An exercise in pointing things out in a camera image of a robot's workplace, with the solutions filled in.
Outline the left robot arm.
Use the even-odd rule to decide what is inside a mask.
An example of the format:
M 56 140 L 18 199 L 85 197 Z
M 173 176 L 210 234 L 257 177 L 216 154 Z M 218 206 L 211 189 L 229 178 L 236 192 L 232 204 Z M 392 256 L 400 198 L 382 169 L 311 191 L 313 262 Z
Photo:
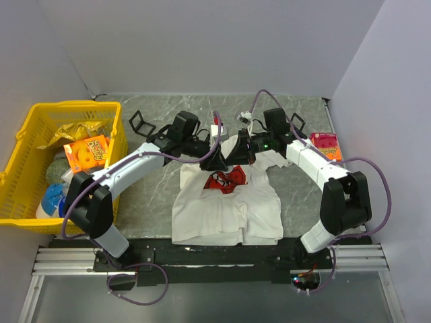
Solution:
M 120 271 L 127 270 L 137 257 L 128 239 L 114 224 L 114 200 L 132 184 L 172 160 L 226 170 L 220 149 L 222 120 L 218 112 L 213 116 L 216 132 L 204 140 L 198 138 L 199 118 L 181 111 L 173 123 L 148 134 L 145 143 L 130 155 L 91 175 L 76 173 L 63 208 L 62 237 L 72 239 L 66 233 L 67 223 L 71 221 L 83 236 L 105 252 L 111 265 Z

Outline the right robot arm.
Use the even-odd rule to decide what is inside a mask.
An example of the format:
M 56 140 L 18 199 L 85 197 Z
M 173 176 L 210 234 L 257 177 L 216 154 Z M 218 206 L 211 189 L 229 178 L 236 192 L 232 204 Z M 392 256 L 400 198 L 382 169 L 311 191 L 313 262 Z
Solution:
M 319 220 L 300 237 L 294 252 L 296 264 L 311 267 L 318 253 L 345 231 L 361 226 L 372 217 L 368 182 L 361 172 L 349 172 L 331 163 L 297 127 L 286 119 L 282 108 L 264 112 L 262 132 L 252 133 L 253 118 L 243 112 L 239 119 L 247 126 L 238 132 L 237 142 L 226 158 L 234 165 L 252 164 L 258 153 L 274 151 L 297 165 L 321 190 Z

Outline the white Coca-Cola t-shirt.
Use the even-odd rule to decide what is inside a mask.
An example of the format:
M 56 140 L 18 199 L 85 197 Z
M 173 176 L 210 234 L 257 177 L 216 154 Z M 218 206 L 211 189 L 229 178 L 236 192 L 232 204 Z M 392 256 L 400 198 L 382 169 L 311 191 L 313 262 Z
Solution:
M 180 168 L 180 192 L 172 207 L 176 245 L 276 245 L 283 238 L 281 201 L 267 169 L 288 167 L 279 153 L 266 151 L 252 165 L 231 172 L 207 172 L 197 164 Z

